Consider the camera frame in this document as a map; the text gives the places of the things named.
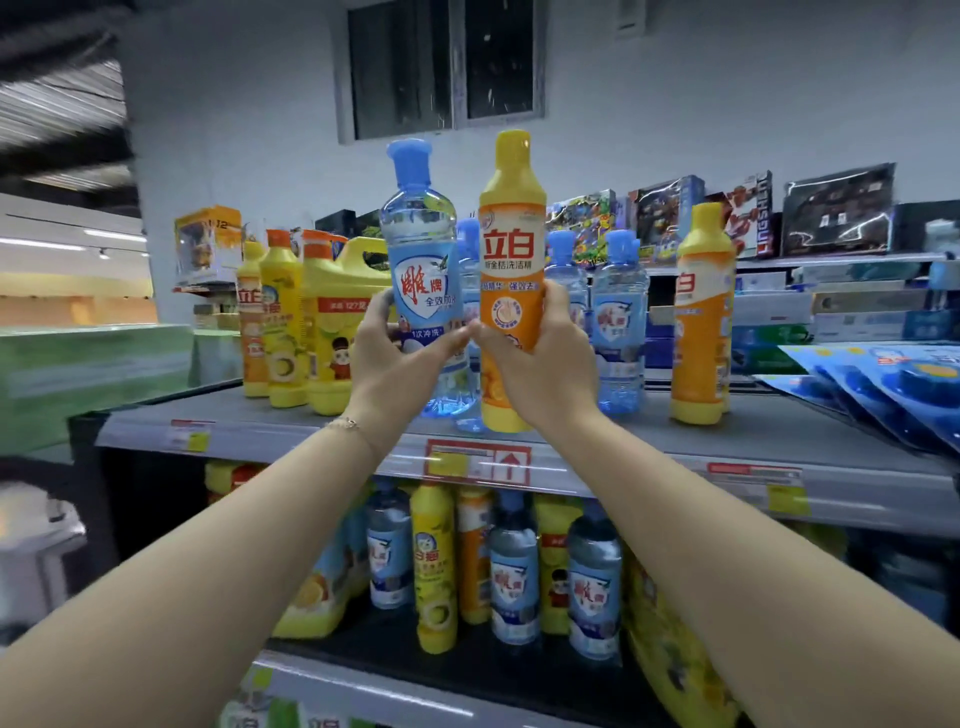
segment yellow jug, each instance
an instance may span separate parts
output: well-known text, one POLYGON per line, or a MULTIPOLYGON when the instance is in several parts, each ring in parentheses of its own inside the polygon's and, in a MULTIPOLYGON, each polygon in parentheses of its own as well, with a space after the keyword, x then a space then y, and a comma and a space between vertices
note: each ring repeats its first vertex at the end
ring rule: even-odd
POLYGON ((321 415, 340 415, 350 399, 350 348, 367 305, 391 285, 387 245, 355 237, 333 259, 344 238, 310 231, 303 239, 304 341, 310 361, 307 402, 321 415))

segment packaged product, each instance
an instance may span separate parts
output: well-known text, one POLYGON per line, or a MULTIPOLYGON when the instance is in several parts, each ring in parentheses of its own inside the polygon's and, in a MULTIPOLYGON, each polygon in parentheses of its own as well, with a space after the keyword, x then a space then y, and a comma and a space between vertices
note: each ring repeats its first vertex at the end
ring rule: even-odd
POLYGON ((567 635, 570 590, 566 533, 583 515, 583 506, 577 498, 535 494, 534 513, 540 534, 540 628, 548 635, 567 635))

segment white wall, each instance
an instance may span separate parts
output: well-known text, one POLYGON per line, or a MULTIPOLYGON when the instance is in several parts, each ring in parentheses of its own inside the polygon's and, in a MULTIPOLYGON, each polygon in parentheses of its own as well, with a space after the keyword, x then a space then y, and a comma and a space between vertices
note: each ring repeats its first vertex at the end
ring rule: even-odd
MULTIPOLYGON (((160 318, 173 219, 213 203, 295 226, 365 212, 394 188, 387 140, 337 141, 331 0, 196 0, 122 35, 137 180, 160 318)), ((553 0, 547 117, 526 126, 551 200, 695 173, 722 188, 894 160, 904 201, 960 197, 960 4, 660 0, 647 36, 613 42, 612 0, 553 0)), ((431 135, 435 186, 461 213, 498 129, 431 135)))

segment fluorescent light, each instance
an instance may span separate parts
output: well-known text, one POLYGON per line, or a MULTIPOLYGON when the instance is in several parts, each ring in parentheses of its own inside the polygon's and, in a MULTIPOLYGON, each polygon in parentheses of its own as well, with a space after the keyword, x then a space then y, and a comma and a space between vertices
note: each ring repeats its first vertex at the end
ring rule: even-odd
POLYGON ((31 248, 53 248, 58 251, 85 251, 82 245, 64 245, 63 243, 42 243, 39 240, 22 240, 18 237, 0 237, 0 243, 7 245, 26 245, 31 248))
POLYGON ((134 243, 145 243, 147 238, 143 235, 130 235, 127 232, 111 232, 111 231, 98 231, 90 228, 84 229, 84 232, 87 235, 93 235, 94 237, 109 237, 114 240, 131 240, 134 243))

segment transparent bottle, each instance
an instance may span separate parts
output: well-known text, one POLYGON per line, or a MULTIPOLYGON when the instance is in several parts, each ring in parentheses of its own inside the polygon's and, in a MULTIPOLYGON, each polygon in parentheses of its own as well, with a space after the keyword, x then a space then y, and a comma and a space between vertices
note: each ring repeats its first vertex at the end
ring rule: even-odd
POLYGON ((643 395, 643 344, 650 277, 631 231, 607 233, 608 263, 593 276, 590 339, 600 370, 600 409, 637 412, 643 395))
POLYGON ((516 651, 540 639, 537 527, 520 491, 498 493, 500 512, 487 537, 493 634, 516 651))
POLYGON ((396 609, 414 602, 410 497, 391 478, 374 482, 366 506, 370 601, 377 609, 396 609))
POLYGON ((566 534, 569 553, 570 645, 596 662, 620 661, 620 573, 623 551, 597 500, 566 534))
MULTIPOLYGON (((430 188, 430 144, 401 139, 387 147, 399 191, 380 210, 380 229, 394 279, 400 346, 412 353, 463 325, 453 204, 430 188)), ((467 355, 444 366, 426 417, 450 417, 476 399, 469 385, 467 355)))
POLYGON ((550 245, 550 265, 543 269, 545 278, 555 280, 570 296, 570 320, 587 330, 589 286, 587 271, 573 262, 573 246, 577 235, 573 231, 553 231, 546 237, 550 245))

